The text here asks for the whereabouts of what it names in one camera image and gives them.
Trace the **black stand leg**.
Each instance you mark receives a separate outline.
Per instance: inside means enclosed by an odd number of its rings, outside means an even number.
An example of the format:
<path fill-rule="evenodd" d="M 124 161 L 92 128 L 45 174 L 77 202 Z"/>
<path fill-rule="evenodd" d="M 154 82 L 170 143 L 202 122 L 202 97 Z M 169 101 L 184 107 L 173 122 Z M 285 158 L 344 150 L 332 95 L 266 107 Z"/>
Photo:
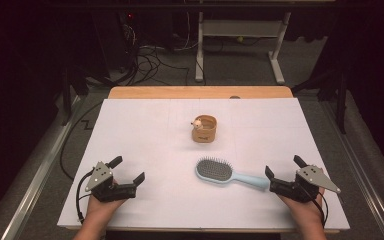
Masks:
<path fill-rule="evenodd" d="M 62 108 L 63 108 L 63 122 L 62 125 L 66 126 L 72 117 L 72 97 L 71 88 L 75 87 L 76 82 L 82 82 L 86 84 L 88 77 L 96 80 L 98 83 L 106 87 L 115 87 L 116 84 L 110 81 L 108 78 L 93 74 L 86 69 L 74 65 L 72 68 L 65 67 L 62 72 Z"/>
<path fill-rule="evenodd" d="M 294 86 L 291 91 L 296 94 L 304 89 L 317 89 L 319 101 L 336 100 L 335 122 L 342 134 L 345 130 L 345 110 L 347 94 L 347 76 L 340 68 L 330 68 L 325 72 L 310 77 Z"/>

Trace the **person's left hand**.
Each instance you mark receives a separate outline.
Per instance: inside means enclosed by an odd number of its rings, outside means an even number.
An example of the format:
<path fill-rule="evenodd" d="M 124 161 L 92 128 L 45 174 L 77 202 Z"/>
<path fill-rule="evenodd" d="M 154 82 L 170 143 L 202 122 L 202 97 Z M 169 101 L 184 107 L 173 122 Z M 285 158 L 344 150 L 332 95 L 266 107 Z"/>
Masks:
<path fill-rule="evenodd" d="M 112 202 L 100 202 L 96 197 L 90 196 L 87 207 L 86 217 L 97 218 L 98 220 L 109 221 L 116 210 L 125 203 L 124 200 Z"/>

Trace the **light blue hairbrush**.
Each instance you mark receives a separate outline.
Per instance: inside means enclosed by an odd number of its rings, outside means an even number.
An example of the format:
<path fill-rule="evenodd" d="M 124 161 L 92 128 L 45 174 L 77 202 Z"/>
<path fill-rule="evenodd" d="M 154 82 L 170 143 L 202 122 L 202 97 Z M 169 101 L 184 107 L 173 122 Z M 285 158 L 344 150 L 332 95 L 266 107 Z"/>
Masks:
<path fill-rule="evenodd" d="M 269 187 L 267 178 L 237 173 L 227 161 L 217 158 L 201 158 L 196 164 L 195 172 L 200 179 L 216 184 L 238 181 L 259 189 Z"/>

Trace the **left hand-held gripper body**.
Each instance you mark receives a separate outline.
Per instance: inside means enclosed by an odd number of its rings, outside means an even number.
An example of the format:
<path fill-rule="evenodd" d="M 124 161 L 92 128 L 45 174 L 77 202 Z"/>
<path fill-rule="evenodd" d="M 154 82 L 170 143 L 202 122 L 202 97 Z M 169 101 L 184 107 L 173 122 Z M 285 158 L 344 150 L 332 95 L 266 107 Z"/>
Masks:
<path fill-rule="evenodd" d="M 112 169 L 108 163 L 98 162 L 92 170 L 91 177 L 85 187 L 100 202 L 112 202 L 136 197 L 137 186 L 134 183 L 116 184 Z"/>

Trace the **person's right hand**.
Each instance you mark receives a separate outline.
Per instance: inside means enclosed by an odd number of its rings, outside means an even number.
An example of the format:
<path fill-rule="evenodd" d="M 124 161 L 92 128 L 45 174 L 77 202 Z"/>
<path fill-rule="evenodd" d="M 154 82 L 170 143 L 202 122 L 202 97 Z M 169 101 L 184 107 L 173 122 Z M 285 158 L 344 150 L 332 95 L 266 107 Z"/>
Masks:
<path fill-rule="evenodd" d="M 319 208 L 322 206 L 324 189 L 319 189 L 315 202 L 300 203 L 279 195 L 280 200 L 289 208 L 292 218 L 300 228 L 322 226 L 324 219 Z"/>

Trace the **wooden cup with bear figure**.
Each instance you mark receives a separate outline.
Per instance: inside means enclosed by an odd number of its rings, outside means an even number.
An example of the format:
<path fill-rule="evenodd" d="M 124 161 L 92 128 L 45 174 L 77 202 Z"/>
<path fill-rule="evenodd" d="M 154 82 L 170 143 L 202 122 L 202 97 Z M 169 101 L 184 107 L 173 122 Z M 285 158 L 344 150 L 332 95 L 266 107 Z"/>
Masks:
<path fill-rule="evenodd" d="M 197 116 L 192 122 L 192 140 L 197 143 L 212 143 L 217 131 L 217 119 L 211 115 Z"/>

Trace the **aluminium rail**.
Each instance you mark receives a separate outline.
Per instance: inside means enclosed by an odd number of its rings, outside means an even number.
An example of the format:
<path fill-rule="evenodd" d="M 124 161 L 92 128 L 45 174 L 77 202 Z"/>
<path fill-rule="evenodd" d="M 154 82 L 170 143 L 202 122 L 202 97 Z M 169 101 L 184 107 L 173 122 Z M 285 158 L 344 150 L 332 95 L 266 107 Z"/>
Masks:
<path fill-rule="evenodd" d="M 382 232 L 382 235 L 384 236 L 384 203 L 372 184 L 374 177 L 369 176 L 366 173 L 360 159 L 357 156 L 357 153 L 352 148 L 350 140 L 339 129 L 338 124 L 336 123 L 335 111 L 332 106 L 327 102 L 321 102 L 321 107 L 327 115 L 329 122 L 333 126 L 336 135 L 340 139 L 342 147 L 346 152 L 346 159 L 350 165 L 354 179 L 356 180 L 368 208 L 370 209 L 371 214 Z"/>
<path fill-rule="evenodd" d="M 58 114 L 17 174 L 2 200 L 1 206 L 6 210 L 5 214 L 10 217 L 10 221 L 0 234 L 0 240 L 18 240 L 83 102 L 84 99 L 79 96 L 69 101 L 71 108 L 69 116 L 65 116 L 64 112 Z"/>

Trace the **white metal stand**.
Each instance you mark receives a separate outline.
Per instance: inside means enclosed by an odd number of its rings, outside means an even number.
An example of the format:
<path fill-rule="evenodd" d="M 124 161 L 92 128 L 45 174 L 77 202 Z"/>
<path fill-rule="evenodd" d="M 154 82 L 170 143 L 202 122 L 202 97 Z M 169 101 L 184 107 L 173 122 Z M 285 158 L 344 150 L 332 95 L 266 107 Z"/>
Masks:
<path fill-rule="evenodd" d="M 290 12 L 283 14 L 282 20 L 205 20 L 204 14 L 199 13 L 198 42 L 195 63 L 195 80 L 204 80 L 203 40 L 205 36 L 213 37 L 255 37 L 275 38 L 276 46 L 267 53 L 275 80 L 279 85 L 285 84 L 285 79 L 278 61 L 278 55 L 289 26 Z"/>

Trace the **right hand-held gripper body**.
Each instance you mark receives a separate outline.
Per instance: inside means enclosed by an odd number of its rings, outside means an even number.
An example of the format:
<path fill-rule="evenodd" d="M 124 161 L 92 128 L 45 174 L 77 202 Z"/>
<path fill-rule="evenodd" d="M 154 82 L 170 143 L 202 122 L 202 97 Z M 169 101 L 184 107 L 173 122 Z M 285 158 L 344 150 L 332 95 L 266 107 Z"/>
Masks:
<path fill-rule="evenodd" d="M 320 188 L 335 193 L 341 192 L 341 189 L 323 173 L 322 169 L 314 165 L 298 169 L 294 181 L 288 182 L 274 176 L 269 185 L 271 192 L 300 203 L 315 200 Z"/>

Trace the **black computer tower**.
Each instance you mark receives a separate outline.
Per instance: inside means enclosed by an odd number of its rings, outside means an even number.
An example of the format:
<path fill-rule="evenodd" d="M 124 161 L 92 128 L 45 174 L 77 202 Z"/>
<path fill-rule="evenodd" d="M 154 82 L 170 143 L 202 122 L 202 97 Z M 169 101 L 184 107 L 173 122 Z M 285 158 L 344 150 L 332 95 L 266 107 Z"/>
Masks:
<path fill-rule="evenodd" d="M 107 68 L 121 70 L 131 67 L 132 46 L 126 37 L 129 28 L 125 26 L 122 15 L 98 12 L 93 14 L 93 19 Z"/>

